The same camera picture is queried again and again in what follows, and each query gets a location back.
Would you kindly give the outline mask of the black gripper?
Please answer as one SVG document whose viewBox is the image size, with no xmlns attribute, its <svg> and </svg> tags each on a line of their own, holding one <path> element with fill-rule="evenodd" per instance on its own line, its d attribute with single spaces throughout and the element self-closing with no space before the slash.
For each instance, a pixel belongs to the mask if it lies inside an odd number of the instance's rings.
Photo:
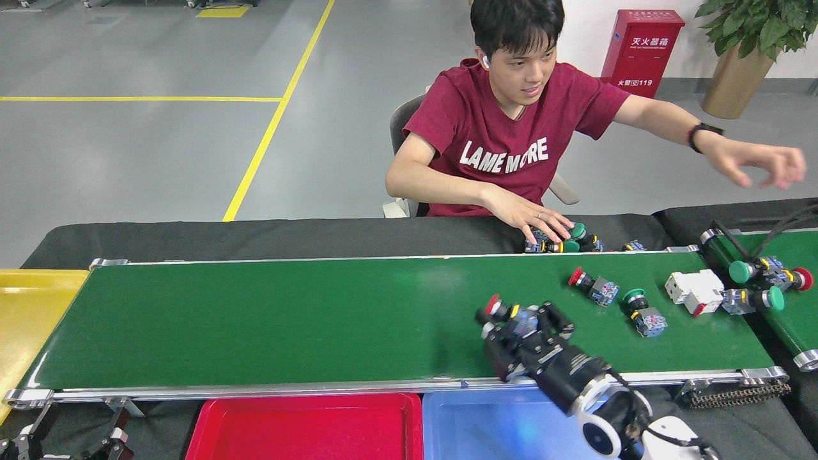
<svg viewBox="0 0 818 460">
<path fill-rule="evenodd" d="M 532 378 L 549 400 L 570 414 L 589 382 L 612 367 L 604 358 L 565 341 L 575 332 L 575 324 L 550 301 L 539 307 L 539 329 L 523 338 L 504 326 L 483 325 L 483 351 L 501 381 Z"/>
</svg>

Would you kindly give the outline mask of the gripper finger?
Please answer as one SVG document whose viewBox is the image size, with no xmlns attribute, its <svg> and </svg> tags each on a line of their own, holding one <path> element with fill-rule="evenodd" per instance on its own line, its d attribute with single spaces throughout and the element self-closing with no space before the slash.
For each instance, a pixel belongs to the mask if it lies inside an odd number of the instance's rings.
<svg viewBox="0 0 818 460">
<path fill-rule="evenodd" d="M 128 434 L 125 426 L 130 420 L 130 413 L 125 408 L 114 411 L 105 436 L 82 452 L 82 459 L 132 459 L 134 451 L 128 447 Z"/>
<path fill-rule="evenodd" d="M 32 424 L 24 426 L 16 437 L 2 439 L 1 459 L 44 459 L 43 441 L 58 417 L 59 404 L 45 404 Z"/>
</svg>

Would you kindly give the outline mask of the person's left hand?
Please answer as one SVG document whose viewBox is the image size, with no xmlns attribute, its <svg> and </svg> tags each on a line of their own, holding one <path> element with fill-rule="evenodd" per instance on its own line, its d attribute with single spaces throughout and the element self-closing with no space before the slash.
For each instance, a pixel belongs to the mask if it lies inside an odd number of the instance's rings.
<svg viewBox="0 0 818 460">
<path fill-rule="evenodd" d="M 782 190 L 803 181 L 807 172 L 803 152 L 797 148 L 721 139 L 716 140 L 714 146 L 704 148 L 703 152 L 716 170 L 739 187 L 749 187 L 753 183 L 743 172 L 745 167 L 768 173 L 761 187 L 774 186 Z"/>
</svg>

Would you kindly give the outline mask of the person's right hand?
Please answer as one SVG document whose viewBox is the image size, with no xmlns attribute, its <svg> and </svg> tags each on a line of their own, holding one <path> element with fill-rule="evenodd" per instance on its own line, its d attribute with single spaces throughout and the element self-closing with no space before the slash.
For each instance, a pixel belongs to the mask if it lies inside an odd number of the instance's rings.
<svg viewBox="0 0 818 460">
<path fill-rule="evenodd" d="M 483 187 L 480 202 L 494 216 L 507 225 L 519 229 L 527 240 L 534 242 L 534 229 L 540 230 L 552 241 L 564 241 L 570 237 L 575 224 L 561 213 L 528 201 L 502 187 Z"/>
</svg>

